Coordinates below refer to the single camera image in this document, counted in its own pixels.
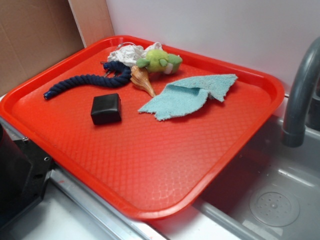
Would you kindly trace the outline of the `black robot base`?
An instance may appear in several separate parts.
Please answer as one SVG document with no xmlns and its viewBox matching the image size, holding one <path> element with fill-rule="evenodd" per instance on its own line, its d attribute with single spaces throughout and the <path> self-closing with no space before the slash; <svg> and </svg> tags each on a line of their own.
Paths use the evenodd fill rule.
<svg viewBox="0 0 320 240">
<path fill-rule="evenodd" d="M 14 222 L 44 198 L 52 157 L 32 140 L 13 140 L 0 127 L 0 228 Z"/>
</svg>

